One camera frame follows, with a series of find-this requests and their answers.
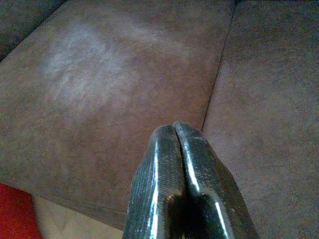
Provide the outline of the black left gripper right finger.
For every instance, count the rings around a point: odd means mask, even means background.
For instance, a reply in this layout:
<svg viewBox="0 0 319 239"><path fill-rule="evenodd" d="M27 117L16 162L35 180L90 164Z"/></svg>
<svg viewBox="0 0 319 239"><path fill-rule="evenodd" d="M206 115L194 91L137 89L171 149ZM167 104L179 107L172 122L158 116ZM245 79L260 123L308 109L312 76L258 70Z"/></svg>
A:
<svg viewBox="0 0 319 239"><path fill-rule="evenodd" d="M184 161L187 239L257 239L238 185L201 132L176 121Z"/></svg>

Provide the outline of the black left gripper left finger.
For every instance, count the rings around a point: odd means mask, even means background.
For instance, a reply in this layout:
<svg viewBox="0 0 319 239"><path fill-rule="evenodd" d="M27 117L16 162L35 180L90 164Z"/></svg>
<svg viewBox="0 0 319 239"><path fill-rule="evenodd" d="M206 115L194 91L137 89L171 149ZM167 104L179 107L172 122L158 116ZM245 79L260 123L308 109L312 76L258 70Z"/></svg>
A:
<svg viewBox="0 0 319 239"><path fill-rule="evenodd" d="M183 159L172 125L150 136L144 158L132 181L125 239L183 237L185 181Z"/></svg>

